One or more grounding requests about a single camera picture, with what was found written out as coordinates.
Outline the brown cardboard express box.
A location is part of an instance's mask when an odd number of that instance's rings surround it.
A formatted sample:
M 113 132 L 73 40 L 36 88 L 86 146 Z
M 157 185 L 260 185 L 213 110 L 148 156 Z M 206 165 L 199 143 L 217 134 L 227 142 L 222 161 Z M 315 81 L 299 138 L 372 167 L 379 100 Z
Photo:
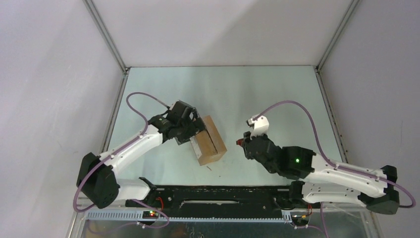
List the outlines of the brown cardboard express box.
M 205 116 L 203 120 L 207 131 L 200 132 L 194 136 L 203 154 L 200 159 L 197 159 L 200 166 L 219 161 L 227 152 L 227 148 L 211 116 Z

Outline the red black utility knife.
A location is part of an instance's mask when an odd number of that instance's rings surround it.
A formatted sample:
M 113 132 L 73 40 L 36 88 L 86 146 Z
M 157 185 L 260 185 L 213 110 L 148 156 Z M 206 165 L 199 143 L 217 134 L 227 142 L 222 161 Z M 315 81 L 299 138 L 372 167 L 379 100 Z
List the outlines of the red black utility knife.
M 241 146 L 241 147 L 243 147 L 244 146 L 244 139 L 238 139 L 236 141 L 236 144 L 239 145 L 239 146 Z

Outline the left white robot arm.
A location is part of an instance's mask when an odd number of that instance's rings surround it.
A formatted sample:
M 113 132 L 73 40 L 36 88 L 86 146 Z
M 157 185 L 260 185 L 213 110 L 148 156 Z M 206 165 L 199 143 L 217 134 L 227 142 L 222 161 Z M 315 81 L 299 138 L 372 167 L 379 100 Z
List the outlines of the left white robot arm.
M 108 207 L 114 201 L 129 199 L 136 199 L 147 207 L 152 206 L 157 194 L 147 179 L 122 179 L 119 175 L 145 153 L 166 141 L 174 139 L 182 145 L 206 129 L 196 108 L 177 101 L 165 113 L 147 120 L 141 132 L 118 147 L 99 155 L 92 152 L 86 154 L 76 180 L 74 209 L 82 212 L 76 206 L 79 193 L 83 193 L 99 209 Z

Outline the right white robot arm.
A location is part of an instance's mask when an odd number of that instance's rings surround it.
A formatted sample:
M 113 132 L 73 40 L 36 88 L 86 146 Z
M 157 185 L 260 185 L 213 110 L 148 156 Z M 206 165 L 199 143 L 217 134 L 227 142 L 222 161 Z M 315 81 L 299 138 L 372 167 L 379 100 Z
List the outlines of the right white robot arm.
M 270 174 L 292 180 L 288 201 L 294 207 L 305 203 L 353 203 L 383 215 L 394 215 L 400 206 L 395 190 L 394 166 L 372 170 L 345 163 L 327 163 L 321 154 L 299 146 L 280 147 L 266 134 L 236 141 L 248 160 L 260 163 Z

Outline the white shipping label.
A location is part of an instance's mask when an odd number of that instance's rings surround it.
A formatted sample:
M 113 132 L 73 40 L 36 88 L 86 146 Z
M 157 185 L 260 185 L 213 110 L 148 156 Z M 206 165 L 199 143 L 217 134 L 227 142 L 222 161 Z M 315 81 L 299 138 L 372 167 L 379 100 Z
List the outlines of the white shipping label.
M 196 155 L 196 157 L 197 157 L 197 159 L 200 159 L 201 157 L 202 157 L 202 151 L 201 151 L 201 149 L 200 149 L 200 146 L 199 146 L 199 144 L 198 144 L 198 142 L 197 142 L 197 140 L 196 140 L 196 138 L 195 137 L 192 137 L 191 139 L 190 139 L 190 142 L 191 142 L 191 145 L 192 145 L 192 148 L 193 148 L 193 151 L 194 151 L 194 153 L 195 153 L 195 155 Z

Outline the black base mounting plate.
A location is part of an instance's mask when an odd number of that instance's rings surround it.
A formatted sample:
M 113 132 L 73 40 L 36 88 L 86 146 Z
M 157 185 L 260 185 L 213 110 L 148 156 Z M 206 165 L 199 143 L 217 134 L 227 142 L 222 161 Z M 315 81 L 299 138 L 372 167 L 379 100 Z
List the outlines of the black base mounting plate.
M 143 203 L 169 217 L 282 218 L 282 211 L 318 209 L 294 195 L 292 185 L 152 185 Z

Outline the left aluminium frame post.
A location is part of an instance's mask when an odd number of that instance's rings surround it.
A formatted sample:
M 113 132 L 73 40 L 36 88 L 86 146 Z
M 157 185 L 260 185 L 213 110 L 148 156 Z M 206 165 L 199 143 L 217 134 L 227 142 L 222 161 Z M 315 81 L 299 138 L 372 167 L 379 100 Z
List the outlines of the left aluminium frame post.
M 104 22 L 95 2 L 93 0 L 83 0 L 83 3 L 90 14 L 94 24 L 96 25 L 100 35 L 102 36 L 106 46 L 108 47 L 112 57 L 116 61 L 119 69 L 123 74 L 127 74 L 128 66 L 125 64 L 116 43 L 109 32 L 106 23 Z

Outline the aluminium frame post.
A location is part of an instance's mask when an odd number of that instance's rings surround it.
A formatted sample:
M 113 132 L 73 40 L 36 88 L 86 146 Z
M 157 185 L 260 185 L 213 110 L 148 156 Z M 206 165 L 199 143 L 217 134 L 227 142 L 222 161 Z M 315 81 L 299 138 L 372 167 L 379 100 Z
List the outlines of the aluminium frame post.
M 109 32 L 106 23 L 104 22 L 95 2 L 93 0 L 83 0 L 83 3 L 90 14 L 94 24 L 96 25 L 100 35 L 102 36 L 106 46 L 108 47 L 112 57 L 116 61 L 119 69 L 123 74 L 127 74 L 128 66 L 125 64 L 116 43 Z
M 335 46 L 337 45 L 341 35 L 344 33 L 347 25 L 351 21 L 351 18 L 357 11 L 358 6 L 362 0 L 351 0 L 350 4 L 348 5 L 343 17 L 339 21 L 338 26 L 336 27 L 332 38 L 330 39 L 329 43 L 327 44 L 327 47 L 325 48 L 323 54 L 321 55 L 320 60 L 318 61 L 316 65 L 316 69 L 318 72 L 321 72 L 324 68 L 329 56 L 331 55 L 332 51 L 334 50 Z

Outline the right aluminium frame post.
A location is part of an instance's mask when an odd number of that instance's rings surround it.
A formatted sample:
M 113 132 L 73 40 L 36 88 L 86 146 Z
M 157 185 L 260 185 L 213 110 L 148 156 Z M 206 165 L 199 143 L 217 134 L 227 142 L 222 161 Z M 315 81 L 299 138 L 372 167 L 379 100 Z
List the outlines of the right aluminium frame post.
M 351 18 L 357 11 L 358 6 L 362 0 L 351 0 L 350 4 L 348 5 L 343 17 L 339 21 L 338 26 L 336 27 L 332 38 L 330 39 L 329 43 L 327 44 L 327 47 L 325 48 L 323 54 L 321 55 L 320 60 L 318 61 L 316 65 L 316 69 L 318 72 L 321 72 L 324 68 L 329 56 L 331 55 L 332 51 L 334 50 L 335 46 L 337 45 L 341 35 L 344 33 L 347 25 L 351 21 Z

